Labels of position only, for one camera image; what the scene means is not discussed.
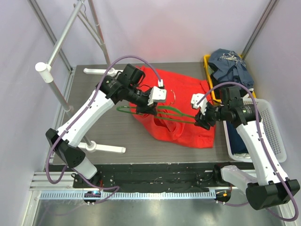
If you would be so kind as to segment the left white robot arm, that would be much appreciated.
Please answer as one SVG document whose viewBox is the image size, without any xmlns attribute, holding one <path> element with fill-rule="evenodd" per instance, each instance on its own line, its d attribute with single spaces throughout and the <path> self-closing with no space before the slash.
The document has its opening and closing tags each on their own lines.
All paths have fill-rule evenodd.
<svg viewBox="0 0 301 226">
<path fill-rule="evenodd" d="M 135 104 L 137 113 L 156 115 L 157 102 L 165 98 L 165 91 L 156 86 L 140 90 L 139 81 L 144 78 L 145 73 L 131 64 L 116 76 L 105 75 L 74 116 L 59 129 L 46 132 L 51 152 L 56 153 L 67 168 L 80 174 L 88 187 L 97 187 L 101 175 L 79 148 L 79 143 L 94 123 L 119 101 Z"/>
</svg>

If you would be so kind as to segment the red tank top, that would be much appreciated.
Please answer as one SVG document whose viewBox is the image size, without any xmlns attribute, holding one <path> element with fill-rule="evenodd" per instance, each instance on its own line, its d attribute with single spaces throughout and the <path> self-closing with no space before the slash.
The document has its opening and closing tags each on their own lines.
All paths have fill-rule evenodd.
<svg viewBox="0 0 301 226">
<path fill-rule="evenodd" d="M 205 94 L 209 91 L 207 81 L 160 69 L 156 71 L 163 79 L 167 90 L 166 102 L 159 105 L 171 106 L 185 114 L 195 116 L 198 110 L 191 107 L 192 95 Z M 157 140 L 191 148 L 212 148 L 214 145 L 214 127 L 206 130 L 194 124 L 157 119 L 151 114 L 133 117 Z"/>
</svg>

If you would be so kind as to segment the green clothes hanger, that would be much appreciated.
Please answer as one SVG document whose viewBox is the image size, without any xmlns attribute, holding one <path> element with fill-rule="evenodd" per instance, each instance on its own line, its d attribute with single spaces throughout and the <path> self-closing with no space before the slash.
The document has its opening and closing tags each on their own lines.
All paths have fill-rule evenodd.
<svg viewBox="0 0 301 226">
<path fill-rule="evenodd" d="M 140 116 L 148 114 L 148 113 L 137 113 L 136 107 L 134 106 L 118 106 L 116 110 L 121 113 L 129 113 L 129 114 L 140 115 Z M 187 124 L 195 123 L 194 116 L 185 114 L 177 108 L 171 106 L 163 106 L 163 105 L 157 107 L 157 115 L 154 116 L 154 118 L 167 120 L 167 121 L 182 122 Z"/>
</svg>

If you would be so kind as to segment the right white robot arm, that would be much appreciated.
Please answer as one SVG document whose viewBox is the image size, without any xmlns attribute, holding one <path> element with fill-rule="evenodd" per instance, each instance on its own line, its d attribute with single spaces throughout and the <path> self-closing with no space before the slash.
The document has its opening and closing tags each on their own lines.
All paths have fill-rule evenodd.
<svg viewBox="0 0 301 226">
<path fill-rule="evenodd" d="M 269 141 L 254 98 L 246 104 L 240 95 L 241 84 L 221 89 L 221 104 L 212 105 L 205 94 L 194 94 L 192 108 L 197 109 L 195 125 L 209 130 L 217 121 L 233 125 L 251 157 L 256 176 L 253 177 L 235 165 L 215 167 L 213 182 L 218 186 L 230 183 L 246 195 L 255 210 L 295 203 L 294 195 L 300 190 L 296 179 L 290 179 L 280 166 Z"/>
</svg>

